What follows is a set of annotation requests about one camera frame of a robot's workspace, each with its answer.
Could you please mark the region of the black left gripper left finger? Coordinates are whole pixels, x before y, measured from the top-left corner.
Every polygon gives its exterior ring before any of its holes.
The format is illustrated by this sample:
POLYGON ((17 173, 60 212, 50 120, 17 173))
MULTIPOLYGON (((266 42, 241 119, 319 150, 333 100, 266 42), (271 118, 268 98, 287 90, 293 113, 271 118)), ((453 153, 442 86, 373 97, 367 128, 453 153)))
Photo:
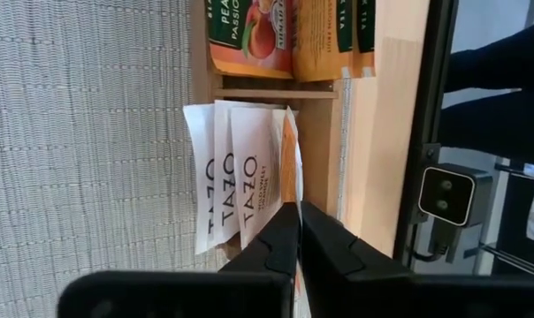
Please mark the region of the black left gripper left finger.
POLYGON ((300 241, 297 205, 284 203, 261 231, 219 271, 294 276, 300 241))

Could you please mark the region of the black metal stand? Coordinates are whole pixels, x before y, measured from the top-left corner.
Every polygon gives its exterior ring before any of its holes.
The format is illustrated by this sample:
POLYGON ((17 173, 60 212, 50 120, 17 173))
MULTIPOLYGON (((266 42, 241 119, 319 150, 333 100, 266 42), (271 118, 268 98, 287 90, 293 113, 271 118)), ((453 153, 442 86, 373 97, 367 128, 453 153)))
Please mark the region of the black metal stand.
POLYGON ((534 177, 517 161, 494 164, 499 173, 492 209, 477 247, 464 253, 474 257, 478 275, 534 276, 534 239, 527 236, 527 222, 534 199, 534 177))

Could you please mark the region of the person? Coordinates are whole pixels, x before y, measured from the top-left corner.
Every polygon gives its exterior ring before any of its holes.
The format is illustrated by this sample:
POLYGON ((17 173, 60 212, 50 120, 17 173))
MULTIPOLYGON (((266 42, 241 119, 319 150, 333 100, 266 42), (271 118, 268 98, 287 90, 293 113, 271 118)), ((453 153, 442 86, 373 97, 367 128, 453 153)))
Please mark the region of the person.
POLYGON ((534 24, 450 55, 445 92, 507 89, 441 111, 438 142, 534 164, 534 24))

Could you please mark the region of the white orange Tazo tea packet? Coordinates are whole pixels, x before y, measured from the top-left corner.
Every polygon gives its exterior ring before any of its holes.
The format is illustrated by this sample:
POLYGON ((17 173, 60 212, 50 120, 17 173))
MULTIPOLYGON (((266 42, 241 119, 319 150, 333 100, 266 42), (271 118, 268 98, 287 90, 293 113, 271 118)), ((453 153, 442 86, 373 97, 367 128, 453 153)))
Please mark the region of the white orange Tazo tea packet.
POLYGON ((195 253, 214 246, 214 104, 192 104, 183 108, 192 141, 196 185, 195 253))
POLYGON ((216 100, 214 103, 214 239, 224 244, 239 230, 236 212, 236 184, 230 110, 241 102, 216 100))
POLYGON ((302 201, 301 149, 289 108, 235 108, 231 132, 240 245, 246 247, 284 203, 302 201))

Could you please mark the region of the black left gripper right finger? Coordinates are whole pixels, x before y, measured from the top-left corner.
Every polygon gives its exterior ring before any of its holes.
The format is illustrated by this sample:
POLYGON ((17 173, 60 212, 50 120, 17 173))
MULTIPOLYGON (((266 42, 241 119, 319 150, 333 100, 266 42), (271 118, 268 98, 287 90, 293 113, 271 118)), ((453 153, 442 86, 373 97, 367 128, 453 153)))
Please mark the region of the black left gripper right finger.
POLYGON ((310 202, 301 204, 301 271, 313 318, 396 318, 411 271, 310 202))

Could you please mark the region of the grey woven placemat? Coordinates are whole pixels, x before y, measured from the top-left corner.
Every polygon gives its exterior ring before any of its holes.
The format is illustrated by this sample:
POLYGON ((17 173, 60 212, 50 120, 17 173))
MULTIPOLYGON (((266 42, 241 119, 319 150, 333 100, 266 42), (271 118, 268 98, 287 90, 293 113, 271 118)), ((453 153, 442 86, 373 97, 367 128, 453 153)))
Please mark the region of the grey woven placemat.
POLYGON ((195 251, 182 109, 203 91, 194 5, 244 1, 0 0, 0 318, 53 318, 104 269, 225 262, 195 251))

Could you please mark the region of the brown wooden tea box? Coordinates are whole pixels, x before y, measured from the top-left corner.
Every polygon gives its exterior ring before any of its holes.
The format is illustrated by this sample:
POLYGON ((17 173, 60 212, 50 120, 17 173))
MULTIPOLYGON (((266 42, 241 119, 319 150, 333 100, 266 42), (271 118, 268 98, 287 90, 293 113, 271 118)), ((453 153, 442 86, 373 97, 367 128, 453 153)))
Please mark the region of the brown wooden tea box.
MULTIPOLYGON (((295 113, 303 172, 303 201, 335 214, 338 210, 342 109, 348 78, 299 82, 291 79, 224 74, 210 56, 206 0, 189 0, 191 7, 191 57, 195 97, 191 104, 216 100, 241 102, 235 108, 286 109, 295 113)), ((217 247, 240 245, 240 231, 217 247)))

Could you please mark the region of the black aluminium table frame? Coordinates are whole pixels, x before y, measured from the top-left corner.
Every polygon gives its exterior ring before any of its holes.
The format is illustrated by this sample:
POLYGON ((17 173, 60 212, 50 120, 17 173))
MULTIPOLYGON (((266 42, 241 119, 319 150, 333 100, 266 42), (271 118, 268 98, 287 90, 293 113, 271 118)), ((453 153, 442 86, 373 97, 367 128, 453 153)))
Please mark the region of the black aluminium table frame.
POLYGON ((415 110, 393 250, 393 258, 409 268, 415 262, 418 226, 425 221, 417 207, 423 169, 439 160, 439 115, 458 4, 459 0, 430 0, 425 15, 415 110))

